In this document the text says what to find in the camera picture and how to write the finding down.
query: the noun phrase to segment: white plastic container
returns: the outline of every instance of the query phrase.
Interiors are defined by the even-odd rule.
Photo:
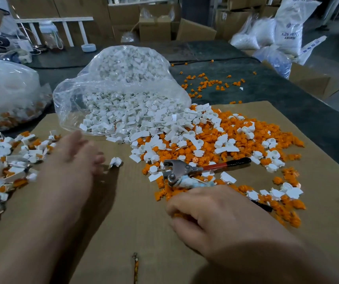
[[[51,21],[39,22],[39,29],[42,33],[44,43],[52,51],[59,51],[64,48],[64,43],[58,35],[58,28]]]

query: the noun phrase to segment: plastic bottle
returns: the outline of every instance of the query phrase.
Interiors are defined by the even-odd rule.
[[[58,52],[64,48],[64,43],[58,35],[58,28],[51,21],[39,22],[39,29],[42,33],[44,43],[53,52]]]

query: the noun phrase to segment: metal jaw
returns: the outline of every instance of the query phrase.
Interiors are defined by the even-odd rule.
[[[168,172],[163,171],[163,178],[168,180],[169,186],[173,186],[184,175],[204,170],[202,167],[192,167],[180,160],[166,160],[163,162],[163,165],[165,169],[171,169]]]

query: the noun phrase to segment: table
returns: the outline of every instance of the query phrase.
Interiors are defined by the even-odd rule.
[[[221,79],[224,82],[229,80],[229,84],[241,78],[245,79],[243,91],[232,85],[223,92],[216,91],[215,87],[212,87],[201,93],[202,98],[192,100],[194,103],[210,103],[211,105],[228,104],[239,100],[244,103],[267,100],[339,164],[339,112],[229,43],[225,41],[185,43],[173,41],[135,45],[153,48],[170,62],[188,61],[188,65],[176,65],[170,68],[173,77],[180,85],[183,84],[186,76],[198,76],[201,73],[205,73],[210,80]],[[54,89],[64,79],[75,77],[94,55],[96,53],[85,54],[80,48],[68,48],[67,51],[59,54],[47,53],[34,57],[31,67],[38,71],[42,84],[49,82],[51,88]],[[232,75],[232,78],[226,79],[227,75]],[[189,86],[188,91],[191,88],[196,89],[200,79],[196,78],[194,82],[195,84]],[[22,131],[32,130],[44,115],[52,112],[54,112],[53,105],[49,106],[38,119],[4,134],[15,137]]]

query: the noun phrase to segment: white shirt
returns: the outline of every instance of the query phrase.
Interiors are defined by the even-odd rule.
[[[0,10],[4,12],[4,17],[2,18],[2,22],[0,26],[0,35],[15,36],[18,33],[18,35],[23,36],[13,16],[10,14],[9,5],[6,0],[0,0]]]

